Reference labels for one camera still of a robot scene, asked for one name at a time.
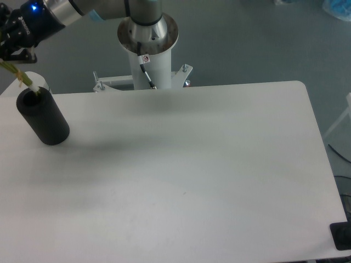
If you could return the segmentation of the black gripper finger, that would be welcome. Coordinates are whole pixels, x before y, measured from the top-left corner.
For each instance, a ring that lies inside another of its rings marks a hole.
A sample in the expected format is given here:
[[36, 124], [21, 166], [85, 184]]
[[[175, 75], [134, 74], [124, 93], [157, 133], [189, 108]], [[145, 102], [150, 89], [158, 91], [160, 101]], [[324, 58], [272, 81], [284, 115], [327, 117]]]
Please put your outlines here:
[[35, 48], [22, 48], [21, 50], [10, 52], [10, 49], [5, 50], [1, 48], [1, 59], [6, 62], [14, 64], [35, 64], [37, 62], [37, 56]]
[[6, 4], [0, 4], [0, 27], [4, 26], [8, 21], [10, 15], [12, 13], [12, 9], [9, 8]]

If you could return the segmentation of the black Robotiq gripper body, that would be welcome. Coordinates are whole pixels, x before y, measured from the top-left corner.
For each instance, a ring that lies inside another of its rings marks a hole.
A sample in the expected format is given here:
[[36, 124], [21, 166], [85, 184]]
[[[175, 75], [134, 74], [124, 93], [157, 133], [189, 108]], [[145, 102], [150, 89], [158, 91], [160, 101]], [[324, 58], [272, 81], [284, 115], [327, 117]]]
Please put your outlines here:
[[65, 28], [45, 1], [27, 1], [1, 22], [1, 42], [13, 47], [37, 46]]

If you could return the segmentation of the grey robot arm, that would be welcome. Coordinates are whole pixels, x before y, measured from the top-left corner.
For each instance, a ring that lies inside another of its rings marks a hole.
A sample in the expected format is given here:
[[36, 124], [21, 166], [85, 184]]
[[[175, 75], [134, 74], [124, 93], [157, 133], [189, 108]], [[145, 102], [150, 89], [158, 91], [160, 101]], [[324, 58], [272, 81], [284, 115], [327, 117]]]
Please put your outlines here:
[[43, 40], [92, 13], [102, 20], [130, 17], [140, 26], [161, 20], [161, 1], [26, 1], [18, 9], [1, 3], [1, 61], [36, 63]]

